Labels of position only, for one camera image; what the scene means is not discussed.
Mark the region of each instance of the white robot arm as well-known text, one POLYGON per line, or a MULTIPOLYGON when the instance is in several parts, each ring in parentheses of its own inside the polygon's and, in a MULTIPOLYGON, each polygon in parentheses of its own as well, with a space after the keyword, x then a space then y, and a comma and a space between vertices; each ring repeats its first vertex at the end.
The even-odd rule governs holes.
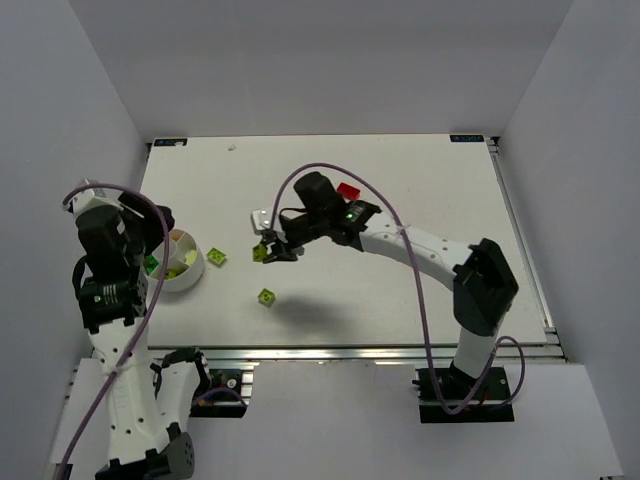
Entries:
MULTIPOLYGON (((191 478, 193 447, 186 426, 194 395, 210 388, 206 360, 191 347, 167 355, 162 365, 152 364, 146 329, 125 351, 146 311, 142 263, 162 241, 159 221, 136 198, 123 194, 115 201, 95 188, 73 197, 69 210, 86 251, 73 275, 84 327, 103 375, 119 370, 106 397, 108 465, 95 478, 191 478), (91 276, 83 278, 86 267, 91 276), (123 354, 128 359, 118 367, 123 354)), ((173 225, 170 210, 161 211, 173 225)))
POLYGON ((404 229, 419 270, 453 293, 454 316, 461 330, 448 376, 455 385, 455 397, 464 397, 491 356, 502 319, 518 291, 500 247, 487 239, 477 245, 463 244, 415 227, 398 227, 374 204, 346 202, 319 172, 301 177, 294 189, 305 207, 297 217, 278 215, 274 226, 267 211, 252 213, 254 232, 262 237, 254 248, 254 260, 295 261, 303 245, 327 236, 338 245, 410 265, 400 234, 404 229))

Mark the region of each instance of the white wall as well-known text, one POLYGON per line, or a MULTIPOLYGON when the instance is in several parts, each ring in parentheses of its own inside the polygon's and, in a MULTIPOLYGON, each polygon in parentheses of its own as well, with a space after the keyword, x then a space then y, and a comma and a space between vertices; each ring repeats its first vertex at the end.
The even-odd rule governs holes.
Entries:
POLYGON ((2 478, 40 478, 73 365, 82 249, 60 200, 83 176, 137 186, 144 144, 66 0, 0 15, 2 478))
POLYGON ((560 338, 640 479, 637 0, 575 1, 502 146, 560 338))
POLYGON ((572 0, 71 0, 145 139, 502 132, 572 0))

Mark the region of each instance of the cable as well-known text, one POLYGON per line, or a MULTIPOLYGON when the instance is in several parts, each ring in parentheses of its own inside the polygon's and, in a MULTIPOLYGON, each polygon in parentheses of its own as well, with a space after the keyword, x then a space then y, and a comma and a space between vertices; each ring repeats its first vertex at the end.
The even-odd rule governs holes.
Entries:
POLYGON ((212 388, 211 390, 209 390, 208 392, 203 393, 202 395, 196 397, 193 399, 193 402, 191 402, 191 405, 198 405, 198 403, 200 403, 201 400, 209 400, 211 397, 219 394, 219 393, 228 393, 230 395, 233 395, 235 397, 236 400, 238 400, 240 403, 242 403, 242 406, 246 408, 247 403, 244 401, 244 398, 242 398, 242 396, 236 392, 235 390, 231 389, 231 388, 227 388, 227 387, 216 387, 216 388, 212 388))
MULTIPOLYGON (((280 186, 280 189, 276 194, 276 199, 273 202, 273 210, 272 210, 273 213, 271 214, 272 215, 271 225, 275 225, 274 222, 276 220, 278 208, 280 207, 280 200, 282 199, 282 195, 284 194, 284 191, 289 185, 289 183, 291 183, 291 181, 296 177, 296 175, 298 175, 299 173, 305 170, 309 170, 311 168, 328 168, 330 170, 336 170, 340 173, 343 173, 353 178, 357 182, 360 182, 362 185, 367 187, 376 197, 378 197, 378 199, 380 199, 380 201, 384 204, 384 206, 387 208, 387 210, 393 217, 393 220, 396 223, 396 225, 398 227, 402 227, 403 223, 402 223, 402 220, 400 220, 400 216, 398 215, 398 212, 396 212, 395 208, 393 208, 389 200, 387 200, 385 196, 382 195, 382 193, 380 193, 375 187, 373 187, 373 185, 371 185, 369 182, 367 182, 360 176, 356 175, 355 173, 347 170, 346 168, 338 167, 337 165, 333 165, 331 163, 324 163, 324 162, 308 163, 306 165, 303 165, 302 167, 296 168, 291 174, 289 174, 289 176, 284 180, 284 182, 280 186)), ((435 373, 433 354, 431 352, 431 339, 429 336, 429 324, 427 321, 427 309, 424 303, 424 290, 422 288, 422 280, 420 278, 420 269, 418 268, 418 259, 416 257, 415 252, 413 251, 413 246, 411 245, 411 240, 409 240, 409 235, 407 234, 406 230, 404 228, 400 228, 399 233, 402 236, 402 239, 404 240, 405 246, 407 248, 407 254, 409 255, 409 262, 411 263, 411 268, 413 270, 413 276, 416 283, 416 291, 418 293, 418 307, 420 309, 420 319, 422 320, 422 333, 424 336, 424 344, 425 344, 425 350, 427 354, 427 364, 429 366, 429 378, 431 379, 431 384, 433 385, 433 390, 436 394, 436 398, 438 399, 438 402, 440 403, 440 406, 442 407, 444 412, 449 415, 457 415, 469 405, 469 403, 475 396, 476 392, 482 385, 485 377, 487 376, 487 373, 489 372, 489 369, 491 368, 493 359, 495 358, 495 349, 492 352, 492 354, 489 356, 489 359, 487 360, 487 363, 482 369, 480 376, 476 380, 476 383, 473 385, 473 387, 471 387, 471 390, 469 391, 467 396, 462 400, 462 402, 460 402, 460 404, 457 407, 449 408, 448 405, 446 404, 444 396, 442 395, 442 390, 440 388, 440 384, 438 383, 438 379, 435 373)), ((500 346, 500 344, 502 343, 501 341, 503 339, 507 339, 516 344, 520 353, 521 362, 524 365, 524 352, 522 351, 521 348, 519 348, 520 346, 518 345, 516 340, 513 339, 512 337, 506 337, 506 336, 501 337, 500 340, 496 343, 496 348, 500 346)), ((524 368, 520 372, 520 381, 518 382, 518 386, 521 387, 523 382, 524 382, 524 368)), ((505 400, 506 403, 505 402, 503 403, 505 405, 508 404, 513 400, 514 397, 515 395, 512 394, 507 400, 505 400)))
POLYGON ((153 291, 151 300, 149 301, 149 307, 147 308, 147 312, 144 314, 144 317, 142 318, 142 322, 140 323, 138 330, 136 330, 136 332, 133 334, 133 336, 129 340, 129 343, 127 343, 127 346, 124 348, 122 355, 120 356, 120 359, 116 363, 115 370, 111 372, 107 377, 107 379, 105 380, 104 384, 100 388, 100 391, 96 395, 96 398, 91 403, 89 410, 87 410, 87 413, 82 418, 80 425, 78 425, 78 429, 73 434, 73 437, 71 437, 71 440, 69 441, 69 446, 65 450, 64 455, 62 456, 62 460, 60 461, 60 465, 58 466, 58 474, 56 475, 56 480, 64 479, 64 472, 66 470, 67 464, 69 463, 71 454, 73 453, 73 450, 78 444, 78 441, 82 436, 82 433, 84 432, 85 428, 87 428, 87 425, 91 420, 91 417, 98 409, 98 405, 100 405, 100 402, 104 399, 109 389, 115 383, 116 378, 118 377, 118 370, 127 362, 127 359, 129 358, 129 354, 133 351, 136 344, 138 343, 138 340, 140 340, 140 337, 144 333, 144 329, 149 324, 149 319, 151 318, 153 309, 155 308, 156 302, 158 301, 158 297, 160 296, 160 290, 162 289, 162 284, 164 283, 164 277, 167 273, 167 268, 169 263, 169 229, 167 227, 167 222, 165 221, 164 215, 162 215, 162 211, 158 208, 158 206, 155 203, 153 203, 149 198, 142 195, 141 193, 136 192, 131 188, 121 187, 119 185, 114 185, 111 183, 92 183, 90 185, 82 185, 78 188, 75 188, 71 192, 69 192, 67 196, 64 197, 64 199, 62 200, 62 204, 66 206, 71 200, 71 198, 73 198, 75 195, 81 192, 84 192, 85 190, 90 190, 93 188, 105 188, 109 190, 117 190, 123 193, 128 193, 129 195, 133 195, 134 197, 149 204, 151 209, 154 211, 154 213, 160 220, 160 225, 162 226, 162 234, 164 237, 164 251, 162 252, 162 265, 160 266, 160 275, 158 275, 158 284, 156 286, 156 289, 153 291))
POLYGON ((509 405, 513 401, 513 399, 518 396, 518 393, 520 393, 520 390, 522 389, 522 385, 524 384, 524 370, 525 370, 525 363, 526 363, 524 361, 524 350, 522 350, 522 346, 518 343, 518 341, 515 338, 510 337, 509 335, 503 335, 500 338, 498 338, 498 341, 496 342, 496 350, 500 348, 500 346, 502 345, 502 343, 504 343, 505 340, 513 343, 513 345, 518 349, 518 356, 520 357, 520 378, 518 379, 518 384, 516 385, 516 388, 513 390, 513 393, 509 396, 509 398, 507 398, 502 403, 499 403, 498 405, 491 407, 492 410, 497 410, 499 408, 506 407, 507 405, 509 405))

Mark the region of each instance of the red block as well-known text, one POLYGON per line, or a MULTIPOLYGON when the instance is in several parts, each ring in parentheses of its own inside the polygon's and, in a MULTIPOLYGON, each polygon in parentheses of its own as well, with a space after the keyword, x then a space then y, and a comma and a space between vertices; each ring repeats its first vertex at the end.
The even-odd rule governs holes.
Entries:
POLYGON ((341 183, 336 190, 345 200, 353 201, 360 198, 360 190, 346 183, 341 183))

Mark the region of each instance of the white tabletop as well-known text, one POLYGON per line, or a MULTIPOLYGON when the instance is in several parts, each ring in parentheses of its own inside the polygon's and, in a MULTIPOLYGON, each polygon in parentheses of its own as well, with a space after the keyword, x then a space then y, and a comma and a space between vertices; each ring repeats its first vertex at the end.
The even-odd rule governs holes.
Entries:
MULTIPOLYGON (((253 263, 258 243, 249 214, 271 209, 284 178, 309 162, 329 162, 359 174, 383 194, 405 223, 451 240, 483 237, 502 247, 520 284, 501 333, 543 342, 543 314, 484 143, 451 143, 448 135, 361 135, 190 138, 186 146, 153 147, 142 192, 172 208, 176 227, 200 249, 225 252, 207 263, 190 290, 163 293, 154 312, 153 346, 401 345, 422 341, 410 270, 392 260, 310 244, 296 263, 253 263), (268 288, 277 300, 260 305, 268 288)), ((354 184, 323 172, 337 186, 354 184)), ((362 197, 380 203, 367 191, 362 197)), ((300 206, 292 189, 281 206, 300 206)), ((452 294, 424 277, 434 343, 455 343, 459 327, 452 294)))

